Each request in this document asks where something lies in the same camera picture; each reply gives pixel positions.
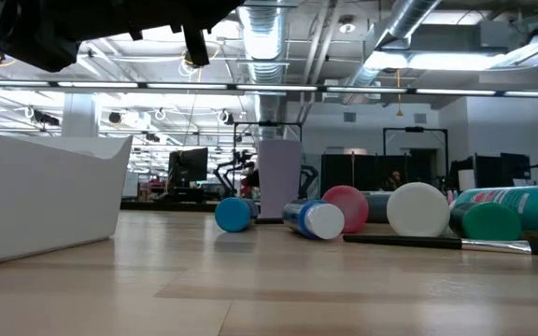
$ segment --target blue cylinder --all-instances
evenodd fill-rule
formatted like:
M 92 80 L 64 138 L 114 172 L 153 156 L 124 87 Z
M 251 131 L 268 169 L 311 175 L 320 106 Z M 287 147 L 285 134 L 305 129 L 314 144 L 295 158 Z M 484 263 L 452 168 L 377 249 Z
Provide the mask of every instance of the blue cylinder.
M 344 214 L 337 206 L 322 200 L 296 200 L 284 206 L 284 224 L 309 239 L 329 240 L 344 229 Z
M 227 232 L 241 232 L 248 228 L 252 219 L 259 214 L 257 205 L 252 200 L 228 198 L 215 208 L 215 221 Z

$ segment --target wooden table surface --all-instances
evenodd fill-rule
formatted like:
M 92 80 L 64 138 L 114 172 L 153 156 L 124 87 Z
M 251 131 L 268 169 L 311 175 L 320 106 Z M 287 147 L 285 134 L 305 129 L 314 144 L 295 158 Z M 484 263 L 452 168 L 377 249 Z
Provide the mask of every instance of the wooden table surface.
M 122 212 L 110 240 L 0 264 L 3 335 L 538 335 L 538 257 Z

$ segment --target gray cylinder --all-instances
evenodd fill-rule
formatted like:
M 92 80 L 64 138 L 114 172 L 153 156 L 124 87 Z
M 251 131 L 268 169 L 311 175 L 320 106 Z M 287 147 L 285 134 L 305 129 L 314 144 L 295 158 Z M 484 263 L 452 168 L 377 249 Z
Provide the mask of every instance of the gray cylinder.
M 392 192 L 389 191 L 365 191 L 363 192 L 366 202 L 369 203 L 369 217 L 367 223 L 389 224 L 388 201 Z

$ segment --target ventilation duct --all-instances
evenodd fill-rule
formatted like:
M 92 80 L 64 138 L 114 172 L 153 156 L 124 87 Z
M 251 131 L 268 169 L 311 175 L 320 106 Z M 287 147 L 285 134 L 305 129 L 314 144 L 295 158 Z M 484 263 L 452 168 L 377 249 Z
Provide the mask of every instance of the ventilation duct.
M 377 25 L 373 25 L 369 35 L 373 35 L 372 46 L 367 53 L 370 57 L 372 52 L 385 44 L 401 41 L 400 49 L 409 46 L 409 38 L 420 26 L 427 16 L 439 5 L 441 0 L 398 0 L 393 5 L 391 15 L 387 18 L 385 29 L 379 30 Z M 366 67 L 365 64 L 356 71 L 355 75 L 347 82 L 348 86 L 369 86 L 381 68 Z M 344 98 L 344 104 L 349 104 L 353 99 L 352 95 Z
M 274 4 L 281 0 L 267 0 Z M 276 61 L 284 49 L 285 12 L 278 7 L 240 7 L 240 21 L 247 58 L 252 61 Z M 283 64 L 251 63 L 248 65 L 250 80 L 255 84 L 281 84 L 284 81 Z M 281 121 L 285 118 L 285 98 L 278 95 L 258 94 L 255 114 L 258 121 Z M 260 128 L 260 137 L 272 138 L 278 129 Z

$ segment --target ceiling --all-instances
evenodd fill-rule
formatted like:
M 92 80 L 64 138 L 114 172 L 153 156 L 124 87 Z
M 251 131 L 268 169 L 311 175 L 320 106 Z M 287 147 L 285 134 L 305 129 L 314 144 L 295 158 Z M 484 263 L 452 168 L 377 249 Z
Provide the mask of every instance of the ceiling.
M 325 1 L 294 1 L 299 6 L 288 9 L 287 26 L 287 63 L 286 82 L 298 84 L 302 80 L 305 62 L 311 47 L 310 36 L 320 7 Z M 363 62 L 362 42 L 370 22 L 387 18 L 393 1 L 369 0 L 345 2 L 341 15 L 353 15 L 356 29 L 343 34 L 338 29 L 329 45 L 329 61 L 320 69 L 319 82 L 325 79 L 341 79 L 352 75 Z M 477 24 L 488 17 L 493 20 L 529 17 L 538 14 L 538 0 L 531 1 L 482 1 L 482 0 L 444 0 L 425 20 L 427 24 Z M 51 74 L 22 62 L 6 59 L 0 66 L 0 79 L 45 79 L 45 80 L 99 80 L 99 81 L 202 81 L 202 82 L 245 82 L 248 70 L 243 61 L 246 59 L 240 37 L 239 23 L 223 21 L 206 36 L 207 49 L 212 56 L 211 64 L 201 70 L 191 70 L 182 60 L 185 43 L 182 34 L 174 35 L 169 27 L 151 29 L 144 32 L 142 41 L 133 42 L 129 35 L 116 35 L 105 39 L 83 43 L 78 62 L 60 73 Z M 396 74 L 382 72 L 377 81 L 383 86 L 398 85 Z M 536 71 L 496 71 L 495 73 L 424 71 L 404 69 L 400 72 L 400 84 L 405 87 L 433 88 L 473 88 L 488 89 L 490 86 L 519 86 L 521 89 L 538 89 L 538 70 Z M 251 96 L 205 96 L 187 94 L 145 94 L 145 93 L 99 93 L 97 100 L 103 108 L 102 131 L 133 130 L 126 124 L 112 124 L 109 113 L 148 113 L 151 115 L 152 131 L 197 130 L 202 133 L 231 132 L 232 126 L 219 121 L 218 113 L 225 110 L 236 120 L 256 121 Z M 380 104 L 397 104 L 397 97 L 383 96 Z M 437 108 L 449 101 L 434 96 L 404 97 L 405 103 L 430 104 Z M 0 127 L 38 129 L 26 118 L 27 106 L 43 110 L 63 120 L 64 94 L 62 92 L 29 92 L 0 90 Z M 320 125 L 321 119 L 313 121 Z M 48 133 L 27 133 L 30 135 L 49 135 Z M 108 136 L 119 136 L 110 133 Z M 255 139 L 245 137 L 241 147 L 253 147 Z M 138 136 L 139 146 L 156 146 Z M 203 145 L 228 148 L 232 137 L 226 136 L 173 136 L 163 139 L 162 145 L 181 146 Z M 155 147 L 161 151 L 159 157 L 168 155 L 172 147 Z

